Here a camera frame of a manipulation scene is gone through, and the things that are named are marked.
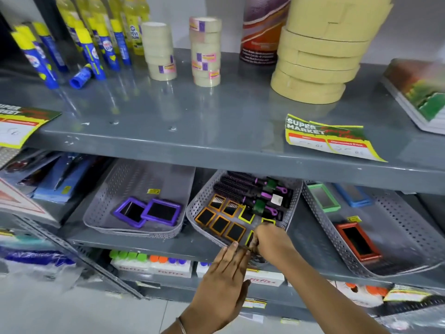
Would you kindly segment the person's left hand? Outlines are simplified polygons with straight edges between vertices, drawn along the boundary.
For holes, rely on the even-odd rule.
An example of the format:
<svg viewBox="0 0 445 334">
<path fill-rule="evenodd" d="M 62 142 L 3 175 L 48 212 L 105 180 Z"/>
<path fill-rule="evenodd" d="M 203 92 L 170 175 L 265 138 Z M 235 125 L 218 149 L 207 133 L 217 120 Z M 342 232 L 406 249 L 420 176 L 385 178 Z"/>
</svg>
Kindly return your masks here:
<svg viewBox="0 0 445 334">
<path fill-rule="evenodd" d="M 237 317 L 235 306 L 250 257 L 238 242 L 219 252 L 181 314 L 187 334 L 214 334 Z"/>
</svg>

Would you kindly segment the person's right forearm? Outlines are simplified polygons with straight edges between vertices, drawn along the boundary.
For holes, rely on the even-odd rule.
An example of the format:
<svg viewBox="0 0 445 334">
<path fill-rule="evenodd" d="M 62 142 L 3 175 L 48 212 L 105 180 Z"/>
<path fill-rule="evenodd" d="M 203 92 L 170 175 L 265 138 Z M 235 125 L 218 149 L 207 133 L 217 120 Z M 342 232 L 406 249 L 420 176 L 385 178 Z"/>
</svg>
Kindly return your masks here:
<svg viewBox="0 0 445 334">
<path fill-rule="evenodd" d="M 313 269 L 295 250 L 274 264 L 291 283 L 324 334 L 390 334 Z"/>
</svg>

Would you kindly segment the small orange framed mirror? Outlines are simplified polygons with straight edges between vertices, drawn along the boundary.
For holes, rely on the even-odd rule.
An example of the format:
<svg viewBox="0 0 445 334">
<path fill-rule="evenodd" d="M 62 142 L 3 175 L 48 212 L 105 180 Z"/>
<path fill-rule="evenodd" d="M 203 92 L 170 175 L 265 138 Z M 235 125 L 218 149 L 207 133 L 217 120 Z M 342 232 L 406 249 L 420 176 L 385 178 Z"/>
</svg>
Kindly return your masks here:
<svg viewBox="0 0 445 334">
<path fill-rule="evenodd" d="M 232 242 L 240 242 L 246 232 L 246 227 L 238 223 L 231 223 L 224 238 Z"/>
<path fill-rule="evenodd" d="M 217 212 L 220 212 L 224 207 L 225 202 L 226 202 L 226 197 L 219 194 L 214 194 L 213 197 L 210 199 L 207 207 Z"/>
<path fill-rule="evenodd" d="M 215 218 L 217 213 L 208 208 L 204 207 L 203 210 L 195 217 L 195 222 L 202 227 L 208 227 L 211 221 Z"/>
<path fill-rule="evenodd" d="M 239 204 L 237 202 L 229 200 L 222 209 L 222 213 L 228 216 L 229 218 L 233 218 L 236 215 L 238 208 Z"/>
<path fill-rule="evenodd" d="M 209 228 L 214 234 L 221 236 L 225 232 L 225 230 L 228 228 L 230 223 L 231 223 L 230 220 L 219 215 L 216 217 L 215 221 L 210 225 Z"/>
</svg>

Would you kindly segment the white box with red print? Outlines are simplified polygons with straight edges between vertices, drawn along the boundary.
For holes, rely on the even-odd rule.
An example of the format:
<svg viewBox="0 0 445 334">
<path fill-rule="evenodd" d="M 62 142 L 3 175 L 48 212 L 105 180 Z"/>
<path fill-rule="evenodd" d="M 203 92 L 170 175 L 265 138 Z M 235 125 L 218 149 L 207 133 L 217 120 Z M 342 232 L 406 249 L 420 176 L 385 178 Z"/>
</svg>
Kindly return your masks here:
<svg viewBox="0 0 445 334">
<path fill-rule="evenodd" d="M 196 265 L 196 274 L 202 278 L 208 271 L 211 263 L 198 262 Z M 282 273 L 270 272 L 264 270 L 247 269 L 245 278 L 254 284 L 278 287 L 285 282 L 285 277 Z"/>
</svg>

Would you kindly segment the grey perforated plastic basket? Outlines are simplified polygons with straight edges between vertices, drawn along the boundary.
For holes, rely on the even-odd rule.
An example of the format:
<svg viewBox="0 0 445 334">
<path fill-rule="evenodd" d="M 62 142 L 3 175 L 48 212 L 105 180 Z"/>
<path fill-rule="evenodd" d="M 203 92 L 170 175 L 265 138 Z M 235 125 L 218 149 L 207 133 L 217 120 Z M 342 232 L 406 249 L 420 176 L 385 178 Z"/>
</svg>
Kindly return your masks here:
<svg viewBox="0 0 445 334">
<path fill-rule="evenodd" d="M 317 182 L 304 181 L 302 195 L 338 254 L 355 275 L 366 278 L 401 276 L 435 269 L 445 264 L 445 236 L 396 191 L 359 186 L 373 201 L 371 206 L 353 208 L 332 183 L 323 183 L 341 209 L 325 213 L 308 189 Z M 364 232 L 382 257 L 359 262 L 335 228 L 358 215 Z"/>
<path fill-rule="evenodd" d="M 196 168 L 161 162 L 118 159 L 86 209 L 83 222 L 101 233 L 171 239 L 183 225 L 185 207 L 191 195 Z M 159 195 L 148 195 L 150 188 L 160 189 Z M 162 199 L 182 205 L 175 226 L 147 221 L 140 229 L 131 227 L 114 217 L 111 212 L 128 197 L 148 202 Z"/>
<path fill-rule="evenodd" d="M 229 218 L 228 216 L 224 215 L 222 213 L 222 211 L 217 212 L 217 215 L 215 216 L 215 218 L 211 221 L 211 223 L 209 224 L 208 227 L 202 227 L 201 225 L 197 224 L 195 222 L 195 217 L 203 210 L 204 207 L 208 206 L 208 203 L 210 201 L 210 199 L 213 197 L 213 195 L 215 194 L 214 192 L 214 185 L 216 185 L 217 183 L 221 183 L 220 179 L 222 179 L 223 176 L 227 176 L 230 179 L 233 179 L 235 181 L 240 181 L 242 183 L 245 184 L 249 184 L 241 179 L 237 179 L 235 177 L 232 177 L 230 175 L 227 174 L 228 170 L 217 170 L 213 176 L 207 181 L 207 183 L 203 186 L 203 188 L 197 193 L 197 195 L 192 199 L 192 201 L 189 203 L 189 205 L 186 208 L 186 217 L 187 219 L 190 221 L 192 227 L 198 231 L 199 233 L 201 233 L 203 236 L 205 236 L 207 239 L 209 239 L 210 241 L 212 241 L 214 244 L 216 244 L 219 247 L 224 247 L 224 246 L 228 246 L 232 243 L 232 241 L 225 239 L 224 238 L 224 234 L 227 232 L 228 228 L 225 230 L 225 232 L 221 235 L 218 236 L 216 234 L 214 234 L 211 230 L 210 230 L 210 225 L 215 221 L 216 217 L 221 215 L 223 217 L 225 217 L 226 219 L 230 220 L 231 223 L 238 223 L 243 225 L 244 227 L 246 227 L 246 232 L 242 238 L 242 240 L 240 242 L 238 242 L 238 244 L 241 247 L 250 249 L 249 247 L 245 246 L 245 241 L 250 233 L 251 230 L 254 231 L 254 229 L 260 224 L 261 222 L 261 218 L 258 215 L 254 215 L 254 220 L 252 222 L 252 224 L 246 224 L 244 222 L 242 222 L 241 220 L 238 219 L 238 215 L 241 212 L 241 209 L 243 207 L 242 204 L 239 204 L 239 208 L 236 212 L 236 215 L 233 218 Z M 259 174 L 251 174 L 253 176 L 256 177 L 266 177 L 266 176 L 261 176 Z M 296 211 L 296 207 L 298 205 L 299 202 L 299 198 L 300 198 L 300 194 L 302 192 L 303 189 L 303 180 L 302 179 L 293 179 L 293 178 L 274 178 L 280 181 L 279 186 L 277 187 L 286 187 L 288 189 L 292 189 L 294 190 L 294 195 L 292 198 L 292 201 L 290 203 L 290 207 L 288 209 L 285 208 L 277 208 L 281 211 L 283 211 L 283 220 L 282 221 L 276 221 L 276 226 L 282 228 L 283 230 L 287 231 L 291 222 L 292 222 L 292 218 L 293 215 Z M 277 187 L 270 187 L 270 186 L 264 186 L 264 187 L 268 187 L 272 190 L 276 189 Z M 226 198 L 226 202 L 224 204 L 224 206 L 226 205 L 226 203 L 229 201 L 230 199 Z M 256 270 L 261 270 L 264 269 L 264 267 L 266 267 L 268 265 L 268 262 L 261 256 L 256 256 L 254 254 L 252 254 L 252 259 L 250 261 L 250 266 L 253 269 Z"/>
</svg>

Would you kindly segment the green framed mirror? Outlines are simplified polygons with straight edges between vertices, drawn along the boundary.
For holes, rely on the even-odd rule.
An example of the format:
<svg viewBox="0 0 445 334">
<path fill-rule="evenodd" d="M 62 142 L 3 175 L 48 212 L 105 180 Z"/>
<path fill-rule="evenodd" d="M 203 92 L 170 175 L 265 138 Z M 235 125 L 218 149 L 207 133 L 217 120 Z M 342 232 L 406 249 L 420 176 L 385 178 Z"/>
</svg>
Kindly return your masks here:
<svg viewBox="0 0 445 334">
<path fill-rule="evenodd" d="M 320 208 L 325 213 L 337 212 L 341 209 L 341 205 L 337 202 L 331 191 L 323 183 L 308 185 L 308 189 Z"/>
</svg>

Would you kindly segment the white box of colourful bottles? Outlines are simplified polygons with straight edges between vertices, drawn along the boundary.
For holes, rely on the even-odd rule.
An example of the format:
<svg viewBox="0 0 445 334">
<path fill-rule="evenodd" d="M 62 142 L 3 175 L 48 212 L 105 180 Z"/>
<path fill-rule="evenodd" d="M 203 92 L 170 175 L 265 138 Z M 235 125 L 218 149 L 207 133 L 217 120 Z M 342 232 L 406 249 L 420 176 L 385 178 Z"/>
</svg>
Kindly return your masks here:
<svg viewBox="0 0 445 334">
<path fill-rule="evenodd" d="M 191 278 L 194 262 L 141 252 L 110 250 L 111 264 L 118 270 L 139 274 Z"/>
</svg>

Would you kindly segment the purple framed mirror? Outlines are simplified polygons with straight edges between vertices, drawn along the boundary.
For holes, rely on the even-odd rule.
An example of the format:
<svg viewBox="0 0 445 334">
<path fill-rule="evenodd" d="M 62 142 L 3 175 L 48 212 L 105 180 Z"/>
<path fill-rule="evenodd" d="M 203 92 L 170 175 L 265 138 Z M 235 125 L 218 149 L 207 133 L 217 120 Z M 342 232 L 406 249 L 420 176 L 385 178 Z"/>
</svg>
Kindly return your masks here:
<svg viewBox="0 0 445 334">
<path fill-rule="evenodd" d="M 175 226 L 181 211 L 181 204 L 153 198 L 141 213 L 141 218 L 167 226 Z"/>
<path fill-rule="evenodd" d="M 140 229 L 146 223 L 146 220 L 141 217 L 147 204 L 138 200 L 135 197 L 128 197 L 123 201 L 111 214 L 121 222 L 130 225 L 133 228 Z"/>
</svg>

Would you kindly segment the blue framed mirror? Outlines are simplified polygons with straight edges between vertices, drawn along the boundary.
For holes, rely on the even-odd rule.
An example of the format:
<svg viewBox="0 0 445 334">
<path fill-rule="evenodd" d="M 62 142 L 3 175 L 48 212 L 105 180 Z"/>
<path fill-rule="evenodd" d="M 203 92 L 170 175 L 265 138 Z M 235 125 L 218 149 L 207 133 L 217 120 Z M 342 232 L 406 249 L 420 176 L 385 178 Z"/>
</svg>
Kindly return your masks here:
<svg viewBox="0 0 445 334">
<path fill-rule="evenodd" d="M 358 186 L 351 184 L 332 183 L 350 207 L 367 207 L 373 204 L 371 198 Z"/>
</svg>

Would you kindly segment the blue blister packs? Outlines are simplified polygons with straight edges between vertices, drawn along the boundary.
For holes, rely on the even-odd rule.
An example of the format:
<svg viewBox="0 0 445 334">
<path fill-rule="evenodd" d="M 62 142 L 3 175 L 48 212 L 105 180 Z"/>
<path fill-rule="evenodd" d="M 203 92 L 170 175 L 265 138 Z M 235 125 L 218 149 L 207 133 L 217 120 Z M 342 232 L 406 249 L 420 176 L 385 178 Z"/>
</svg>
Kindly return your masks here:
<svg viewBox="0 0 445 334">
<path fill-rule="evenodd" d="M 47 176 L 38 185 L 32 198 L 67 203 L 77 186 L 96 161 L 96 156 L 81 153 L 62 153 Z"/>
</svg>

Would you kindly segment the stacks of clear tape rolls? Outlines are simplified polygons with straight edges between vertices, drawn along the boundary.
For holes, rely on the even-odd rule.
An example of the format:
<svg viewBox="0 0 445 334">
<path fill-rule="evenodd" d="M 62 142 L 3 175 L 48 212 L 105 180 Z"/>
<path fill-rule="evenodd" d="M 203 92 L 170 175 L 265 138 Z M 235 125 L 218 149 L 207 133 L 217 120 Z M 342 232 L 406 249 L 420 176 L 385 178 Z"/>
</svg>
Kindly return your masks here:
<svg viewBox="0 0 445 334">
<path fill-rule="evenodd" d="M 149 76 L 156 81 L 177 77 L 170 25 L 163 22 L 141 24 L 144 56 Z M 191 69 L 194 83 L 211 88 L 221 82 L 222 20 L 216 17 L 190 17 Z"/>
</svg>

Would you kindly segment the plastic wrapped blue items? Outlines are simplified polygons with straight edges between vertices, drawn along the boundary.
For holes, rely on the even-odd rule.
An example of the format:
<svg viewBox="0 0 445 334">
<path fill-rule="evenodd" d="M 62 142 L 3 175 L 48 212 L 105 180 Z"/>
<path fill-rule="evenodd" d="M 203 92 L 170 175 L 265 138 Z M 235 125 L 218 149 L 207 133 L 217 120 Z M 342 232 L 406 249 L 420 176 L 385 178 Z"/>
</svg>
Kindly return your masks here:
<svg viewBox="0 0 445 334">
<path fill-rule="evenodd" d="M 0 233 L 0 275 L 26 282 L 55 282 L 63 289 L 69 289 L 83 271 L 80 264 L 49 241 Z"/>
</svg>

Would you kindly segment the packed scissors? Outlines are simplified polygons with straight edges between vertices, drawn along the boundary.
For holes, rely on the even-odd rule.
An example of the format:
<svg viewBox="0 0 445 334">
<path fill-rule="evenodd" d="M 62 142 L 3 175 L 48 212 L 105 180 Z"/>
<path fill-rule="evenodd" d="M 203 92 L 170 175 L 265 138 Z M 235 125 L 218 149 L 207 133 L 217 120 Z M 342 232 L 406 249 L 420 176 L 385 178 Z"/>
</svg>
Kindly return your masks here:
<svg viewBox="0 0 445 334">
<path fill-rule="evenodd" d="M 57 161 L 62 154 L 60 151 L 27 148 L 0 170 L 0 179 L 11 185 L 35 185 L 37 180 L 29 178 L 42 176 L 42 169 Z"/>
</svg>

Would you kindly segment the red white triangular sign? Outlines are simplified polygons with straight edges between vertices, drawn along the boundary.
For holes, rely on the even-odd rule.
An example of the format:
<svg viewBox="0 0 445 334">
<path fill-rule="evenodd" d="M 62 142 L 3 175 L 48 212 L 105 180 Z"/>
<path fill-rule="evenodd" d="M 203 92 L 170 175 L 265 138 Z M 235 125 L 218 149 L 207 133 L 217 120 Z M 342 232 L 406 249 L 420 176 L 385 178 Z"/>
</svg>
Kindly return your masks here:
<svg viewBox="0 0 445 334">
<path fill-rule="evenodd" d="M 56 223 L 43 207 L 0 178 L 0 211 L 35 221 Z"/>
</svg>

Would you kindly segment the row of blue glue tubes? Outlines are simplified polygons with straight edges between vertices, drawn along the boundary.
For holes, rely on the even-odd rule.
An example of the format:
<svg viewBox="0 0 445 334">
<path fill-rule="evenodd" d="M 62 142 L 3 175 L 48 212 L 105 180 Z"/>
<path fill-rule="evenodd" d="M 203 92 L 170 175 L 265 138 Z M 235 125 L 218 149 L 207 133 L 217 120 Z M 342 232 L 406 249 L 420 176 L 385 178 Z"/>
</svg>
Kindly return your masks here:
<svg viewBox="0 0 445 334">
<path fill-rule="evenodd" d="M 72 20 L 71 24 L 73 27 L 70 27 L 70 32 L 74 35 L 75 43 L 79 44 L 80 52 L 86 60 L 86 64 L 69 80 L 69 85 L 73 89 L 84 88 L 92 78 L 99 81 L 106 80 L 107 74 L 99 53 L 103 55 L 105 66 L 114 72 L 121 71 L 119 59 L 113 52 L 110 36 L 104 25 L 97 24 L 96 29 L 93 30 L 100 42 L 99 50 L 97 50 L 92 36 L 83 22 Z M 68 65 L 63 60 L 48 27 L 42 22 L 33 22 L 32 25 L 40 38 L 39 40 L 27 25 L 15 26 L 15 30 L 11 31 L 10 35 L 44 84 L 49 89 L 59 89 L 58 76 L 46 52 L 52 58 L 59 72 L 68 73 L 70 71 Z"/>
</svg>

